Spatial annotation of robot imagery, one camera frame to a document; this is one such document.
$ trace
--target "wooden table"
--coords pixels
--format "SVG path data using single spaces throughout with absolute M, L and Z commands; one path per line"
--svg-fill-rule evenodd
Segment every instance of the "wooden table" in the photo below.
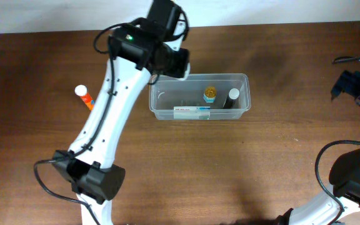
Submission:
M 80 224 L 80 207 L 46 194 L 33 163 L 67 149 L 96 98 L 106 56 L 97 31 L 0 35 L 0 224 Z M 330 102 L 343 70 L 338 56 L 360 56 L 360 22 L 193 28 L 184 48 L 192 73 L 245 73 L 252 108 L 236 121 L 158 121 L 141 93 L 122 133 L 115 164 L 126 168 L 114 199 L 115 224 L 219 224 L 275 218 L 321 191 L 314 160 L 327 143 L 360 141 L 360 108 L 346 94 Z M 353 146 L 332 148 L 321 163 Z M 43 166 L 46 184 L 74 197 Z M 342 221 L 360 224 L 360 213 Z

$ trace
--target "plastic bin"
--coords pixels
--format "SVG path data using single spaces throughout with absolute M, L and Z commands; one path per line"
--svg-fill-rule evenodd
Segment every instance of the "plastic bin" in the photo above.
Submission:
M 214 86 L 217 91 L 213 103 L 204 100 L 208 86 Z M 232 88 L 239 89 L 240 96 L 232 109 L 222 109 Z M 245 74 L 191 74 L 185 81 L 161 76 L 149 90 L 149 109 L 159 120 L 239 119 L 250 108 L 251 96 Z

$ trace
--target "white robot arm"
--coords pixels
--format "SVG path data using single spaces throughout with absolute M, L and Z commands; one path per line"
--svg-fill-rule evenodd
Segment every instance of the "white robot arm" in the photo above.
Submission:
M 343 88 L 349 86 L 351 89 L 351 86 L 353 86 L 351 83 L 346 84 L 345 82 L 342 83 L 339 81 L 337 83 L 344 85 Z M 356 86 L 356 89 L 360 89 L 360 82 L 357 83 Z M 356 141 L 338 141 L 334 143 L 360 145 L 359 142 Z M 322 151 L 319 153 L 318 159 L 316 159 L 317 178 L 319 177 L 318 163 L 324 150 L 322 149 Z M 340 204 L 334 198 L 332 198 L 326 192 L 322 192 L 304 206 L 298 207 L 296 209 L 290 209 L 285 215 L 279 216 L 275 222 L 275 225 L 327 225 L 332 224 L 335 221 L 338 221 L 339 219 L 352 213 L 359 212 L 360 149 L 342 155 L 336 161 L 330 173 L 330 183 L 333 185 L 329 185 L 327 190 L 333 194 L 333 197 L 335 197 L 339 203 L 341 203 L 342 209 L 340 208 Z
M 82 223 L 87 225 L 113 224 L 112 199 L 125 176 L 125 170 L 113 164 L 116 147 L 151 75 L 185 80 L 190 72 L 189 52 L 180 48 L 189 31 L 188 19 L 172 1 L 154 0 L 147 18 L 115 27 L 108 38 L 108 51 L 97 50 L 109 53 L 106 75 L 79 136 L 68 151 L 56 151 L 52 160 L 34 165 L 37 180 L 49 194 L 81 204 Z M 42 163 L 52 163 L 71 183 L 78 201 L 59 196 L 42 183 L 37 172 Z

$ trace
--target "white wall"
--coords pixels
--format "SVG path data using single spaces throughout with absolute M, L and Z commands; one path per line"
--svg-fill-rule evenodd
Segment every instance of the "white wall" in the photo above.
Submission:
M 0 33 L 103 29 L 152 0 L 0 0 Z M 191 26 L 360 21 L 360 0 L 177 0 Z

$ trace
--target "glue stick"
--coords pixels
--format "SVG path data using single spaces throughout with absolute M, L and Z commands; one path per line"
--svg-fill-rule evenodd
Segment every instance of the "glue stick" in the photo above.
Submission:
M 86 106 L 89 110 L 93 110 L 94 100 L 92 99 L 90 94 L 88 94 L 87 88 L 84 85 L 78 85 L 74 89 L 74 92 L 81 98 L 84 103 L 86 103 Z

